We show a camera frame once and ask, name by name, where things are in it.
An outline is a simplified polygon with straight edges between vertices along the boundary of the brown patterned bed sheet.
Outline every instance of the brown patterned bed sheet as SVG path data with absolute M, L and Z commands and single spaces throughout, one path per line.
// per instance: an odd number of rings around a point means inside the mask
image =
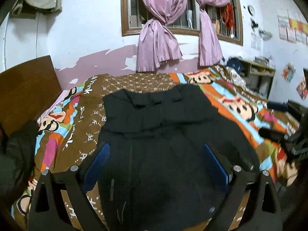
M 227 70 L 221 66 L 214 67 L 211 73 L 215 73 L 217 77 L 225 81 L 230 79 Z M 81 164 L 85 157 L 95 151 L 98 134 L 106 121 L 105 108 L 102 101 L 104 96 L 120 89 L 127 89 L 137 93 L 166 91 L 176 84 L 181 83 L 175 77 L 176 74 L 157 73 L 141 73 L 121 77 L 104 74 L 93 76 L 85 83 L 73 88 L 69 102 L 64 103 L 61 110 L 57 109 L 52 112 L 50 117 L 53 118 L 47 119 L 48 123 L 52 123 L 49 124 L 49 129 L 42 128 L 44 136 L 37 144 L 38 147 L 35 156 L 36 167 L 33 173 L 33 180 L 29 180 L 29 187 L 25 191 L 25 194 L 14 204 L 14 217 L 21 227 L 25 230 L 27 229 L 27 213 L 30 210 L 30 201 L 41 171 L 45 168 L 49 168 L 51 172 L 66 171 L 74 164 Z M 189 76 L 184 75 L 184 78 L 186 82 L 189 81 Z M 256 95 L 249 94 L 240 87 L 236 87 L 236 90 L 242 95 L 243 93 L 247 93 L 243 96 L 250 98 L 255 103 L 266 103 Z M 256 150 L 259 157 L 268 155 L 265 149 L 261 147 Z M 82 230 L 66 191 L 63 191 L 62 195 L 73 226 Z M 87 197 L 96 214 L 107 226 L 100 204 L 97 184 L 92 191 L 87 193 Z M 239 207 L 234 224 L 232 225 L 233 228 L 239 223 L 247 203 L 247 198 L 248 194 L 244 196 Z M 197 227 L 187 230 L 201 231 L 205 225 L 206 223 L 202 223 Z

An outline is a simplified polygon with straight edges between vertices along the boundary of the pink curtain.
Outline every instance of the pink curtain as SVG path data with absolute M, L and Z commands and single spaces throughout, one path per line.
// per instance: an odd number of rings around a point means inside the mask
M 160 63 L 182 57 L 179 44 L 167 29 L 185 11 L 187 0 L 142 0 L 154 15 L 147 21 L 139 37 L 137 71 L 155 71 Z
M 200 36 L 199 52 L 200 66 L 211 66 L 220 61 L 222 51 L 217 35 L 212 27 L 212 22 L 206 11 L 205 5 L 222 7 L 231 0 L 197 0 L 200 4 Z

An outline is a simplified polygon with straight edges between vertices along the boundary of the wooden window frame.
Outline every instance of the wooden window frame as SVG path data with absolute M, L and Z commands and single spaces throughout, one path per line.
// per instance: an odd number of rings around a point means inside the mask
M 239 21 L 239 35 L 238 39 L 232 39 L 226 36 L 217 35 L 218 39 L 221 41 L 227 41 L 231 43 L 235 43 L 243 46 L 243 21 L 242 21 L 242 12 L 241 12 L 241 4 L 240 0 L 236 0 L 237 4 L 237 12 L 238 12 L 238 21 Z M 141 27 L 139 28 L 129 28 L 129 20 L 128 20 L 128 0 L 121 0 L 121 24 L 122 24 L 122 36 L 130 36 L 130 35 L 138 35 L 141 32 Z M 174 28 L 168 27 L 168 29 L 173 34 L 178 35 L 190 35 L 190 36 L 199 36 L 200 31 L 196 29 L 189 28 Z

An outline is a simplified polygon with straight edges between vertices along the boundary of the purple wall paint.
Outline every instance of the purple wall paint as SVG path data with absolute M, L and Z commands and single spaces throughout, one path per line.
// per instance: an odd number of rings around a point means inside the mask
M 88 78 L 98 74 L 110 74 L 113 76 L 121 76 L 133 74 L 136 71 L 125 69 L 126 58 L 132 58 L 137 55 L 138 47 L 136 45 L 128 45 L 119 49 L 109 51 L 103 50 L 91 55 L 79 58 L 76 65 L 72 68 L 63 70 L 55 69 L 58 80 L 62 89 L 68 90 L 76 85 L 81 84 Z M 198 69 L 198 58 L 192 60 L 172 61 L 161 65 L 159 73 L 186 73 L 194 72 Z M 70 81 L 78 79 L 76 84 L 70 84 Z

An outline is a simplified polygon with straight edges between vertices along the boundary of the black garment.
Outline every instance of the black garment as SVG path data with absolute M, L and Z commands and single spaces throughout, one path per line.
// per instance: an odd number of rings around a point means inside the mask
M 98 186 L 110 231 L 177 231 L 208 220 L 225 194 L 206 170 L 204 143 L 233 165 L 259 167 L 240 128 L 198 86 L 121 90 L 106 96 L 104 106 L 98 145 L 110 144 L 110 158 Z
M 28 121 L 0 143 L 0 199 L 7 208 L 23 194 L 34 165 L 36 134 L 39 126 Z

